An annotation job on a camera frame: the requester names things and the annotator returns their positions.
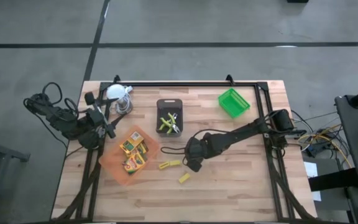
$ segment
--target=orange plastic basket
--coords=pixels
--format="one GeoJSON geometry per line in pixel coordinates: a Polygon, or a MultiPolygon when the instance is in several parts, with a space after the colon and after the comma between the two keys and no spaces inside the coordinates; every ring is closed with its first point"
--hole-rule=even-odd
{"type": "Polygon", "coordinates": [[[125,135],[120,138],[113,147],[107,149],[104,154],[100,157],[99,163],[101,166],[106,169],[114,179],[121,185],[129,185],[137,175],[142,171],[142,169],[148,165],[150,160],[155,159],[155,156],[159,150],[159,144],[154,141],[149,135],[147,135],[143,130],[141,130],[138,126],[133,126],[130,130],[128,130],[125,135]],[[143,138],[144,142],[149,149],[146,153],[147,161],[143,167],[134,172],[133,174],[128,174],[128,172],[124,169],[122,163],[127,159],[124,151],[119,147],[120,144],[125,142],[133,132],[137,131],[143,138]]]}

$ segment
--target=butcher block tabletop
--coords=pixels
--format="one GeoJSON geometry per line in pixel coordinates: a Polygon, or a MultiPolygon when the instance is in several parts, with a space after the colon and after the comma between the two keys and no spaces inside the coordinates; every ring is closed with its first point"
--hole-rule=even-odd
{"type": "MultiPolygon", "coordinates": [[[[290,111],[284,82],[268,83],[273,110],[290,111]]],[[[79,109],[86,108],[85,93],[92,91],[97,97],[100,82],[84,82],[79,109]]],[[[200,129],[231,131],[258,118],[254,88],[233,87],[249,104],[250,109],[232,119],[219,105],[218,96],[230,89],[228,86],[140,86],[131,92],[133,110],[117,125],[116,138],[106,138],[105,153],[111,150],[131,127],[137,125],[160,147],[184,147],[200,129]],[[178,98],[183,102],[183,132],[178,138],[161,138],[156,133],[159,99],[178,98]]],[[[267,112],[262,94],[264,113],[267,112]]],[[[112,112],[109,122],[117,118],[112,112]]],[[[67,153],[79,148],[71,141],[67,153]]],[[[288,182],[295,197],[316,216],[316,210],[298,146],[288,146],[284,156],[288,182]]],[[[183,155],[163,154],[158,151],[130,185],[118,184],[101,169],[93,220],[98,222],[253,222],[277,221],[272,187],[266,162],[262,135],[233,144],[220,156],[204,160],[199,172],[184,165],[160,170],[158,165],[182,160],[183,155]],[[190,178],[184,183],[178,179],[186,172],[190,178]]],[[[72,154],[64,162],[52,218],[58,217],[78,193],[86,160],[86,149],[72,154]]],[[[85,198],[83,216],[88,211],[90,190],[85,198]]],[[[280,194],[284,216],[287,214],[285,199],[280,194]]]]}

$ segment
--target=black container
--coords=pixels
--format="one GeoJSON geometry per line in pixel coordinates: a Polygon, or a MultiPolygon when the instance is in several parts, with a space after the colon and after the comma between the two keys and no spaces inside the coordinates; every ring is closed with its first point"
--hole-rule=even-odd
{"type": "Polygon", "coordinates": [[[183,131],[183,103],[179,99],[161,99],[157,100],[157,127],[155,131],[161,137],[179,137],[181,136],[181,132],[183,131]],[[176,133],[174,130],[170,134],[167,134],[168,128],[163,128],[161,131],[158,130],[162,121],[160,118],[164,118],[168,121],[170,118],[168,117],[168,113],[174,114],[176,113],[178,116],[175,120],[176,125],[178,126],[180,133],[176,133]]]}

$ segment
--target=concrete floor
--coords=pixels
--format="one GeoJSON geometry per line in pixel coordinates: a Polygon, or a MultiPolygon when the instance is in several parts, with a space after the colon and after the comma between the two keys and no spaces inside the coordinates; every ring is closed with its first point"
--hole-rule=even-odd
{"type": "MultiPolygon", "coordinates": [[[[103,0],[0,0],[0,44],[92,43],[103,0]]],[[[101,42],[358,41],[358,1],[111,0],[101,42]]],[[[90,49],[0,49],[0,144],[12,162],[0,223],[48,220],[65,150],[22,100],[57,82],[78,100],[90,49]]],[[[358,92],[358,47],[99,49],[91,80],[284,80],[304,118],[358,92]]],[[[314,128],[335,115],[310,121],[314,128]]]]}

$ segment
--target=yellow package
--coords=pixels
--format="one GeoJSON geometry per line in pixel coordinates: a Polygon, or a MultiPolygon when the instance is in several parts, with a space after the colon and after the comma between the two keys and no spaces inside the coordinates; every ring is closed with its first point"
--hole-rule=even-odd
{"type": "Polygon", "coordinates": [[[129,139],[120,145],[120,148],[124,150],[125,154],[129,157],[131,156],[131,151],[136,149],[143,140],[144,138],[135,131],[129,139]]]}
{"type": "Polygon", "coordinates": [[[142,154],[136,153],[131,155],[130,158],[127,159],[124,163],[124,168],[129,174],[133,174],[138,169],[146,164],[145,159],[143,158],[142,154]]]}

